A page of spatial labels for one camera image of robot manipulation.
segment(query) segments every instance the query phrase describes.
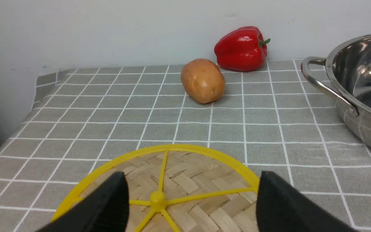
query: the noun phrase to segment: woven bamboo mat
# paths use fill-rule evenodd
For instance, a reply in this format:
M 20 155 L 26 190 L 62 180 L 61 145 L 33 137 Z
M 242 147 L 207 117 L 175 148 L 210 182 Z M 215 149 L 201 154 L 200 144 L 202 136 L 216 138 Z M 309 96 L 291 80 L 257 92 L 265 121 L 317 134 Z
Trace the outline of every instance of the woven bamboo mat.
M 84 198 L 115 171 L 126 175 L 130 199 L 148 201 L 156 191 L 164 152 L 146 154 L 115 166 L 92 182 L 79 197 Z M 184 152 L 169 152 L 163 192 L 167 200 L 250 185 L 234 169 L 211 157 Z M 252 191 L 187 201 L 169 205 L 166 210 L 184 232 L 256 232 L 256 199 Z M 146 217 L 149 206 L 130 205 L 127 231 L 136 229 Z M 157 213 L 143 231 L 172 231 Z

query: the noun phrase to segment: stainless steel pot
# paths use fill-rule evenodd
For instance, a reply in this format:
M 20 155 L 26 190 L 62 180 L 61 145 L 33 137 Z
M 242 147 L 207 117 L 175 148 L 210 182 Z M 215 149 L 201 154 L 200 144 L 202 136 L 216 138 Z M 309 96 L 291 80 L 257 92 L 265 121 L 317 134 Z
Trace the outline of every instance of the stainless steel pot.
M 310 63 L 325 66 L 334 88 L 313 78 Z M 349 129 L 371 147 L 371 35 L 342 43 L 327 59 L 304 59 L 301 72 L 311 85 L 337 100 L 338 114 Z

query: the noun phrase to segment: green pepper stem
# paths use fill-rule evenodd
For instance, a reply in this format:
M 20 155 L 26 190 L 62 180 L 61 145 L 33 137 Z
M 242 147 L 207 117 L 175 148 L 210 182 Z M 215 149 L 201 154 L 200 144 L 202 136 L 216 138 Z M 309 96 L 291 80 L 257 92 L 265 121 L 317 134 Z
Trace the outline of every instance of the green pepper stem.
M 270 38 L 268 38 L 267 40 L 265 41 L 260 41 L 260 47 L 262 47 L 263 44 L 268 44 L 270 42 Z

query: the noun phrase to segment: potato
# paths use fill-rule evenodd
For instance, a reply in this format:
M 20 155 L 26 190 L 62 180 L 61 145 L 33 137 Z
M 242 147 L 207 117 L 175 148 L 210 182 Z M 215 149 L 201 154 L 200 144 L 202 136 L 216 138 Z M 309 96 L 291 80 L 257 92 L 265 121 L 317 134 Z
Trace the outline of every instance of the potato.
M 195 59 L 184 65 L 181 82 L 187 94 L 201 104 L 217 101 L 225 90 L 224 76 L 209 59 Z

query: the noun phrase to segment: pot handle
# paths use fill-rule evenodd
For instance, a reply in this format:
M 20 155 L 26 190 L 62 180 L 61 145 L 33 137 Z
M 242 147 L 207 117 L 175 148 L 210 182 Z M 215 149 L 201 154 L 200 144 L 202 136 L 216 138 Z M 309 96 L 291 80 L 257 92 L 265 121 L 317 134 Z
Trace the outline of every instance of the pot handle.
M 332 88 L 327 87 L 326 85 L 316 80 L 312 76 L 312 72 L 310 71 L 310 67 L 309 67 L 310 63 L 324 66 L 326 64 L 326 59 L 322 57 L 307 57 L 306 59 L 303 60 L 303 62 L 301 62 L 301 72 L 303 73 L 303 76 L 306 78 L 306 80 L 314 88 L 318 89 L 324 94 L 346 103 L 347 109 L 349 111 L 349 115 L 352 118 L 359 116 L 359 112 L 357 110 L 357 107 L 355 107 L 355 105 L 353 105 L 349 100 L 347 100 L 341 94 L 337 93 Z

